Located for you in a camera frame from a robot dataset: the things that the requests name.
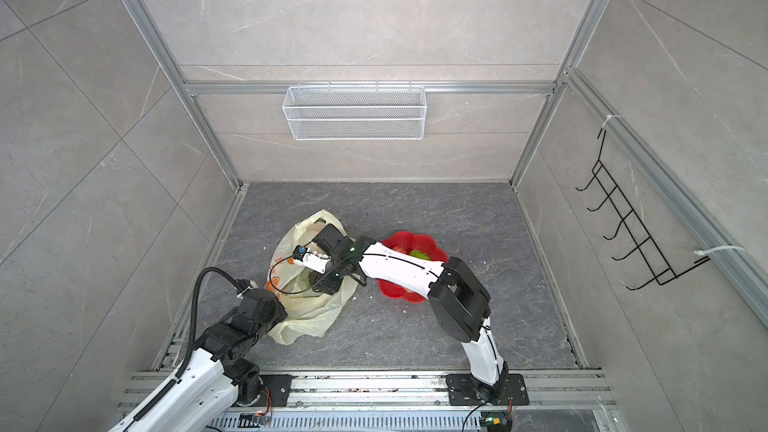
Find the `green fake fruit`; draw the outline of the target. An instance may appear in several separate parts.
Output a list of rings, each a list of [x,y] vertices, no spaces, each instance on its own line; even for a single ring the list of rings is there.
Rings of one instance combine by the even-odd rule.
[[[419,260],[431,261],[431,258],[427,253],[424,253],[417,249],[411,250],[409,255]]]

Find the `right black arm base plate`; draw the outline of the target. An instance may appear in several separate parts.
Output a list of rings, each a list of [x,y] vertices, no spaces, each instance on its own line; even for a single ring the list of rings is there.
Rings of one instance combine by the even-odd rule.
[[[527,386],[520,374],[505,374],[495,385],[487,385],[471,374],[448,374],[445,383],[452,406],[530,404]]]

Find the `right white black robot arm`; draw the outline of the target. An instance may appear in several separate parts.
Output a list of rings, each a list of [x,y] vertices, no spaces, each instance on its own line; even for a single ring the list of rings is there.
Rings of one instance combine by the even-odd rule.
[[[427,299],[441,328],[462,343],[477,393],[484,399],[500,394],[508,367],[491,330],[490,294],[465,262],[413,257],[368,237],[353,239],[332,224],[312,243],[314,249],[296,246],[292,259],[316,273],[313,291],[334,294],[350,277],[361,285],[383,280]]]

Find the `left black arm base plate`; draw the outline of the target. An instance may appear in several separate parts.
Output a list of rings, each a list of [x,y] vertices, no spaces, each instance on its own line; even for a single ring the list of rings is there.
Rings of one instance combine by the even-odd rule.
[[[255,375],[246,378],[239,386],[236,404],[239,407],[285,407],[292,381],[293,376],[289,374]]]

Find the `cream plastic bag orange print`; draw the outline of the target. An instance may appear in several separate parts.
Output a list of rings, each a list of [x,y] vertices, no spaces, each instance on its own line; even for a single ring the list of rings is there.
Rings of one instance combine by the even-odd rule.
[[[295,264],[291,258],[296,246],[308,245],[328,223],[345,231],[336,216],[320,210],[289,229],[273,252],[266,288],[277,295],[288,313],[283,322],[268,332],[279,345],[291,345],[305,335],[323,336],[356,292],[358,284],[351,278],[344,279],[334,295],[313,292],[309,283],[310,270]]]

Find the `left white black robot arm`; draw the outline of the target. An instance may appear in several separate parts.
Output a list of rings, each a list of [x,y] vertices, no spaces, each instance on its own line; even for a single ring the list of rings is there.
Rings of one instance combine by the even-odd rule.
[[[246,358],[287,312],[277,295],[249,288],[238,307],[206,328],[191,355],[114,431],[201,431],[233,405],[266,397],[260,369]]]

